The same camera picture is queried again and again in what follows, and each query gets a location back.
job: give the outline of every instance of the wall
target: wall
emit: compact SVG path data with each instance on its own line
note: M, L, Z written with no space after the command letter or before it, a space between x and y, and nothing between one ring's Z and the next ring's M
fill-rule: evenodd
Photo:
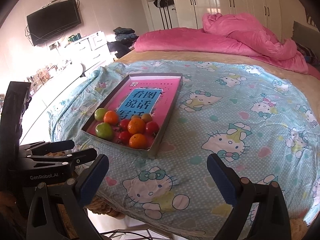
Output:
M26 16L39 10L52 0L20 0L0 29L0 93L7 90L10 81L22 81L47 64L57 64L61 58L57 50L48 46L54 41L33 47L25 37ZM76 33L84 37L98 30L107 39L114 39L116 27L133 28L137 35L148 31L141 0L80 0L82 24L64 33L60 39Z
M281 8L282 41L292 37L293 21L318 30L316 27L307 23L304 6L299 0L279 0L279 2Z

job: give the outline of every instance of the pink blanket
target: pink blanket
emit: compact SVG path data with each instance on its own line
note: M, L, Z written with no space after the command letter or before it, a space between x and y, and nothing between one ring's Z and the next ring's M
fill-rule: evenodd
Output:
M135 43L143 51L199 51L252 57L271 65L307 74L308 65L291 39L281 44L252 15L204 14L203 29L174 28L143 34Z

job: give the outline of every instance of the blue polka dot bedsheet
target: blue polka dot bedsheet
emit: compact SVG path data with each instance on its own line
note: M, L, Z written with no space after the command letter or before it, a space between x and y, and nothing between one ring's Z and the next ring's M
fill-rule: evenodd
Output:
M183 74L175 110L155 160L89 137L82 126L129 73ZM252 65L140 61L99 68L49 112L53 141L95 148L110 168L97 194L130 217L187 238L212 239L232 207L206 167L216 153L238 176L277 181L290 218L307 223L319 211L319 124L302 92ZM90 163L78 166L78 172ZM257 204L244 226L250 230Z

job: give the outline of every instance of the white dresser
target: white dresser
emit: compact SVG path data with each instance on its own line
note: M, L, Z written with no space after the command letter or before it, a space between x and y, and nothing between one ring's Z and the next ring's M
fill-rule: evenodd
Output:
M69 44L64 52L72 62L82 64L85 76L89 76L101 64L108 65L114 61L102 31Z

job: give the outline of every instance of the tv screen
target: tv screen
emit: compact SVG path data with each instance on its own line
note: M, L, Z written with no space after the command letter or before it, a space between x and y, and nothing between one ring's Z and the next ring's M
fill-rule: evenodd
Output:
M76 0L54 3L27 16L33 46L81 23Z

